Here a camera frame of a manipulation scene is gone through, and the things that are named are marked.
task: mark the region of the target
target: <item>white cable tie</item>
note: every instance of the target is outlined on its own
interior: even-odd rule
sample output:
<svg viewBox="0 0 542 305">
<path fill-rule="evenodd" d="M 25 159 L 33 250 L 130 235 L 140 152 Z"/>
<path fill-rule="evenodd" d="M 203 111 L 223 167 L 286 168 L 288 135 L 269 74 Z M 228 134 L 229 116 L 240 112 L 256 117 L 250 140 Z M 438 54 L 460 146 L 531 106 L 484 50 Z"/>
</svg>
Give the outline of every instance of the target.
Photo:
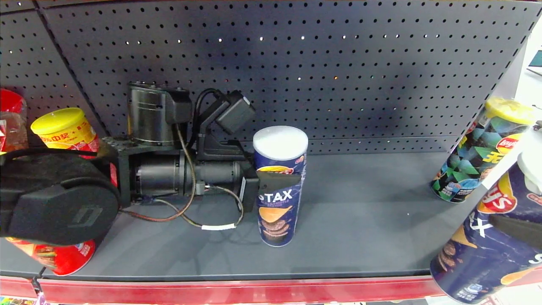
<svg viewBox="0 0 542 305">
<path fill-rule="evenodd" d="M 206 226 L 206 225 L 202 226 L 202 230 L 207 230 L 207 231 L 222 231 L 222 230 L 229 230 L 231 228 L 235 228 L 234 223 L 231 223 L 229 225 L 222 225 L 222 226 Z"/>
</svg>

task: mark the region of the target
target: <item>robotic arm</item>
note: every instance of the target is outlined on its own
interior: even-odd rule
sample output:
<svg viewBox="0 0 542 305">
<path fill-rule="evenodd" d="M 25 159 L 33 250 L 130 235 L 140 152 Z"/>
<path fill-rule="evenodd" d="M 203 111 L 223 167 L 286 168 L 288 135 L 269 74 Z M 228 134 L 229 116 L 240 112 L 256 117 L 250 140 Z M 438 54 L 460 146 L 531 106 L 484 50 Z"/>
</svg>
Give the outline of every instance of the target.
<svg viewBox="0 0 542 305">
<path fill-rule="evenodd" d="M 200 97 L 192 118 L 186 90 L 139 82 L 130 90 L 128 136 L 103 138 L 96 158 L 46 148 L 1 157 L 0 236 L 72 245 L 105 233 L 132 204 L 175 194 L 192 199 L 209 188 L 236 195 L 241 212 L 252 210 L 260 179 L 250 154 L 238 141 L 219 142 L 209 128 L 216 122 L 232 134 L 252 119 L 255 110 L 239 91 L 206 90 L 216 101 L 199 115 Z M 191 119 L 196 151 L 183 145 Z M 163 220 L 187 219 L 188 205 Z"/>
</svg>

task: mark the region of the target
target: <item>pegboard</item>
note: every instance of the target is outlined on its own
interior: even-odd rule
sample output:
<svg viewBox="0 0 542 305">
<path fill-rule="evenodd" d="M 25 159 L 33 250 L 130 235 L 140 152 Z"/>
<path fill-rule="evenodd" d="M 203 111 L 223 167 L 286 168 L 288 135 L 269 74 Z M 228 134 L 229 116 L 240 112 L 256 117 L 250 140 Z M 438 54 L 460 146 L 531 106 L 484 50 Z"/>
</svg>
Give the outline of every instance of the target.
<svg viewBox="0 0 542 305">
<path fill-rule="evenodd" d="M 161 1 L 44 11 L 112 134 L 126 129 L 126 83 L 143 80 L 194 94 L 241 90 L 257 119 L 240 140 L 276 124 L 325 139 L 459 135 L 540 4 Z"/>
<path fill-rule="evenodd" d="M 308 141 L 307 153 L 310 155 L 423 153 L 451 150 L 458 140 L 455 136 L 319 139 Z M 243 141 L 241 144 L 246 151 L 254 152 L 252 141 Z"/>
<path fill-rule="evenodd" d="M 38 12 L 2 15 L 0 23 L 0 80 L 2 87 L 19 93 L 27 101 L 27 126 L 48 112 L 79 107 L 96 132 L 104 136 L 104 130 L 57 52 Z M 36 137 L 30 139 L 31 144 L 41 143 Z"/>
<path fill-rule="evenodd" d="M 33 9 L 35 9 L 33 2 L 28 0 L 2 0 L 0 2 L 0 13 Z"/>
</svg>

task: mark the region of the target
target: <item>red shelf trim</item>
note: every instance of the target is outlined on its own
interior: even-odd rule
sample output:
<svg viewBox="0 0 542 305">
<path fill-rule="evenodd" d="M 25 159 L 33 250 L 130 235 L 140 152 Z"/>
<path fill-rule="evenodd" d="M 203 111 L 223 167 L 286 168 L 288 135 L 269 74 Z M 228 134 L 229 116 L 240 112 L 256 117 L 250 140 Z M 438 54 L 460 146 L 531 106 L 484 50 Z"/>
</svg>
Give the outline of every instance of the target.
<svg viewBox="0 0 542 305">
<path fill-rule="evenodd" d="M 542 282 L 542 269 L 513 285 Z M 329 303 L 409 300 L 443 295 L 430 276 L 222 282 L 40 280 L 48 302 L 64 304 Z M 28 280 L 0 277 L 2 295 L 35 297 Z"/>
</svg>

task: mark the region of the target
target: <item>green patterned can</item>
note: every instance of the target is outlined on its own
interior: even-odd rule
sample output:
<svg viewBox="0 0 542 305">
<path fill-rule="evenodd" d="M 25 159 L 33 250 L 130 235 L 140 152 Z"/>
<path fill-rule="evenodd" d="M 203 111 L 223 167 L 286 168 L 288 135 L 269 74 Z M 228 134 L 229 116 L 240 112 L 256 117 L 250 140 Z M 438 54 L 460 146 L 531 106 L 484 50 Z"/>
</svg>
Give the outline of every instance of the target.
<svg viewBox="0 0 542 305">
<path fill-rule="evenodd" d="M 535 122 L 533 109 L 492 97 L 431 182 L 435 194 L 461 203 Z"/>
</svg>

